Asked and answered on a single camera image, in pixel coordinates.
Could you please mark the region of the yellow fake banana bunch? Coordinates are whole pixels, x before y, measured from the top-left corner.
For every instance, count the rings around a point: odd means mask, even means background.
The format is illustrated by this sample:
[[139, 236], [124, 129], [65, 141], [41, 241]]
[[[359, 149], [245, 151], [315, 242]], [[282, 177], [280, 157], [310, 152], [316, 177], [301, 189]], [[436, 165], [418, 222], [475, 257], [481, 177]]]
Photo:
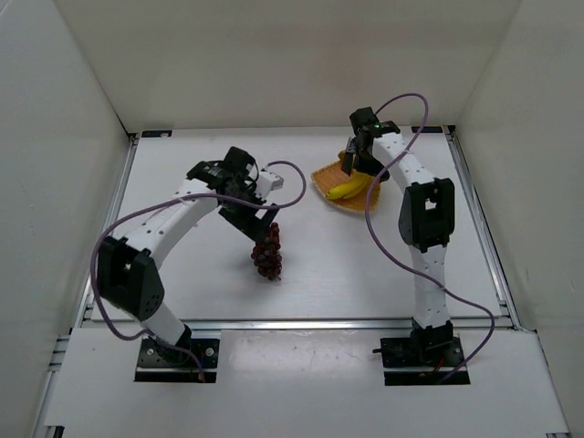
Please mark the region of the yellow fake banana bunch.
[[368, 174], [353, 171], [348, 180], [344, 180], [346, 174], [341, 170], [341, 159], [344, 151], [338, 154], [339, 160], [333, 163], [328, 169], [328, 185], [329, 188], [325, 192], [325, 196], [330, 201], [347, 200], [353, 198], [363, 191], [366, 191], [371, 182], [372, 177]]

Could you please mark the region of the right aluminium side rail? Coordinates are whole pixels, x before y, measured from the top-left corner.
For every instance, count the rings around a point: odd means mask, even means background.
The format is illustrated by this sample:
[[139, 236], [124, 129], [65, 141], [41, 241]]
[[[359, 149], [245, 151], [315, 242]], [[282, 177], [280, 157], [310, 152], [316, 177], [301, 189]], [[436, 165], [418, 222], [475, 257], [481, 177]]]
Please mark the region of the right aluminium side rail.
[[500, 307], [505, 311], [506, 318], [510, 320], [514, 330], [525, 331], [520, 323], [516, 311], [514, 299], [512, 297], [504, 268], [497, 253], [495, 242], [487, 223], [483, 207], [468, 167], [462, 144], [457, 135], [455, 125], [444, 125], [444, 135], [449, 144], [449, 148], [454, 160], [454, 167], [458, 173], [464, 196], [469, 206], [470, 214], [473, 218], [474, 227], [478, 235], [485, 261], [495, 286], [495, 292], [499, 299]]

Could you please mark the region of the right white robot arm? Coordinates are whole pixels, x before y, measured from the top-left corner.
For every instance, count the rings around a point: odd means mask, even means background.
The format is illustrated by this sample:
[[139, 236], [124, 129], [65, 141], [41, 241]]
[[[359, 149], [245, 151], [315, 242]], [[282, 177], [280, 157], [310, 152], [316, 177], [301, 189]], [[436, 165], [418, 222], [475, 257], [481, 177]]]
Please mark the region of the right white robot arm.
[[415, 310], [408, 338], [381, 343], [380, 353], [389, 368], [431, 367], [444, 363], [454, 341], [454, 328], [446, 306], [444, 260], [454, 232], [454, 183], [438, 178], [406, 150], [400, 129], [382, 122], [370, 107], [349, 116], [353, 137], [341, 162], [344, 172], [393, 178], [403, 198], [398, 220], [402, 241], [408, 246], [414, 277]]

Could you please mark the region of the woven triangular fruit basket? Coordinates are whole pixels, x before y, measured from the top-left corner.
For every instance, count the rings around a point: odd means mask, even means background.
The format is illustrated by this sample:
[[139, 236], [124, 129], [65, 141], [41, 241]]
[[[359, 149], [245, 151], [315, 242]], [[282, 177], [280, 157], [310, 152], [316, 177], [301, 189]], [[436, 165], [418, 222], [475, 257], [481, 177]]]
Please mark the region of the woven triangular fruit basket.
[[373, 184], [373, 177], [365, 173], [347, 175], [341, 170], [341, 159], [312, 172], [311, 180], [322, 198], [340, 210], [364, 214], [369, 189], [370, 211], [374, 212], [379, 203], [381, 185]]

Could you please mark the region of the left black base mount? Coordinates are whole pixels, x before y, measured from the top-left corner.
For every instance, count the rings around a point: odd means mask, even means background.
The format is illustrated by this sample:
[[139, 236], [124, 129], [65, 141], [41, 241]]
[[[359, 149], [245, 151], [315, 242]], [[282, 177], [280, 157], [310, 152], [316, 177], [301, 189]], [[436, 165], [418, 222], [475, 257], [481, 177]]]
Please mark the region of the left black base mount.
[[136, 361], [134, 380], [155, 383], [215, 383], [219, 359], [220, 339], [191, 339], [190, 350], [199, 360], [186, 353], [160, 346], [145, 337]]

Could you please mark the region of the front aluminium rail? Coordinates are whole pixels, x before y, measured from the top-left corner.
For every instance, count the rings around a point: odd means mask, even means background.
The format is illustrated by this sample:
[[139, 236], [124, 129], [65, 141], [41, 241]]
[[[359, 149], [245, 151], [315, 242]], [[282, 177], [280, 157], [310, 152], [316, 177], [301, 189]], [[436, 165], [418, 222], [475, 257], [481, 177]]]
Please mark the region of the front aluminium rail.
[[[488, 329], [488, 318], [455, 318], [455, 329]], [[411, 321], [406, 318], [389, 319], [280, 319], [280, 320], [187, 320], [185, 322], [192, 330], [316, 330], [316, 329], [410, 329]], [[116, 328], [124, 333], [133, 333], [137, 324], [128, 320], [114, 321]], [[85, 319], [81, 323], [84, 329], [106, 329], [105, 322]], [[495, 319], [498, 329], [511, 329], [513, 323], [510, 317]]]

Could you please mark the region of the dark red fake grapes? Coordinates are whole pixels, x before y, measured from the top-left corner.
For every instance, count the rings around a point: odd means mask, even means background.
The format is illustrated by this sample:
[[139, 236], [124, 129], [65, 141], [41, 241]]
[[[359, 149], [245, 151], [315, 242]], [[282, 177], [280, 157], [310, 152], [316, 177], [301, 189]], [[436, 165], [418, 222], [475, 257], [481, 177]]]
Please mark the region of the dark red fake grapes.
[[257, 273], [270, 281], [279, 281], [282, 274], [280, 229], [272, 223], [263, 240], [255, 243], [251, 253]]

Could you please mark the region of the black corner label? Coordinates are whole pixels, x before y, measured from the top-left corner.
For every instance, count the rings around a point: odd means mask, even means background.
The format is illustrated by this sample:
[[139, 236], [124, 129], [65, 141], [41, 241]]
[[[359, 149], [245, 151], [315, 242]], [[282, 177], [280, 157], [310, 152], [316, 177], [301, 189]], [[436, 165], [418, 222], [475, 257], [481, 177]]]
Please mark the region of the black corner label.
[[142, 138], [169, 138], [172, 136], [172, 130], [144, 130], [141, 133]]
[[[420, 130], [420, 126], [411, 126], [412, 133], [416, 133]], [[421, 134], [428, 133], [428, 134], [442, 134], [443, 128], [441, 126], [425, 126], [421, 130]]]

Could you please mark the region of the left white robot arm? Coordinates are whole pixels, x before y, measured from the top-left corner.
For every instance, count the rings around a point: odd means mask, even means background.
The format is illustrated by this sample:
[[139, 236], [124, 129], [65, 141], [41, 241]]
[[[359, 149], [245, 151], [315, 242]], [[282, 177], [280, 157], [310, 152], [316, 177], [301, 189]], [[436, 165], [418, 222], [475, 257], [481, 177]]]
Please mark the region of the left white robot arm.
[[159, 270], [165, 258], [212, 213], [251, 240], [263, 240], [277, 213], [267, 197], [283, 184], [282, 177], [257, 169], [256, 160], [236, 147], [222, 160], [197, 163], [168, 203], [145, 213], [133, 231], [107, 236], [99, 244], [94, 277], [98, 296], [137, 321], [165, 359], [191, 359], [192, 332], [164, 302]]

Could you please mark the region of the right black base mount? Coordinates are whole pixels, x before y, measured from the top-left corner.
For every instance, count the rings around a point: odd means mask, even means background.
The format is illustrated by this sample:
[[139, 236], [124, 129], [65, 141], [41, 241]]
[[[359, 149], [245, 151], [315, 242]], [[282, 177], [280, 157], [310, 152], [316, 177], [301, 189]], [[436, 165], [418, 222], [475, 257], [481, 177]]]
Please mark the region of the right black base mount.
[[414, 344], [412, 337], [381, 338], [380, 345], [372, 353], [381, 357], [384, 385], [388, 387], [462, 386], [471, 383], [465, 365], [447, 377], [465, 359], [458, 337], [425, 352]]

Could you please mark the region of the left black corner label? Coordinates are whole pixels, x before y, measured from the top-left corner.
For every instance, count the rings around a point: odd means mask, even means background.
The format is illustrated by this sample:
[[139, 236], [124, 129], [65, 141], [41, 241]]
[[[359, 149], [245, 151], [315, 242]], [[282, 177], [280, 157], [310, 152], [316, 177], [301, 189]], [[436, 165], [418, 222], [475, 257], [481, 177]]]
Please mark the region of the left black corner label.
[[172, 136], [172, 130], [144, 130], [141, 133], [142, 138], [169, 138]]

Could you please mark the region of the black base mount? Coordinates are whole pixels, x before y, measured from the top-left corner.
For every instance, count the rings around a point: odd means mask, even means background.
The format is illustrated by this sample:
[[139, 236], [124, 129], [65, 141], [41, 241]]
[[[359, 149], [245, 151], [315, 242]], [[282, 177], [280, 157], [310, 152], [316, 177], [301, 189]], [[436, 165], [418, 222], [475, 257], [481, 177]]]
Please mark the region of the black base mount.
[[471, 383], [465, 365], [447, 377], [465, 359], [458, 337], [425, 352], [414, 344], [412, 337], [381, 338], [380, 345], [372, 353], [381, 357], [384, 385], [388, 387], [462, 386]]
[[219, 359], [220, 339], [191, 339], [190, 350], [199, 360], [186, 353], [160, 346], [145, 337], [136, 361], [134, 380], [155, 383], [215, 383]]

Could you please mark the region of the right black corner label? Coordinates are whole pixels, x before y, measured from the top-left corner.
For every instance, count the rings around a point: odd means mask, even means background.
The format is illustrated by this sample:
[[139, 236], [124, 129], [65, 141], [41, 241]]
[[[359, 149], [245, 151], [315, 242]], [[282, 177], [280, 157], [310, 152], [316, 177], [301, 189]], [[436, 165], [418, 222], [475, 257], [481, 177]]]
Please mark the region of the right black corner label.
[[[412, 133], [416, 133], [420, 130], [420, 126], [411, 126]], [[421, 130], [421, 134], [428, 133], [428, 134], [442, 134], [443, 128], [441, 126], [425, 126]]]

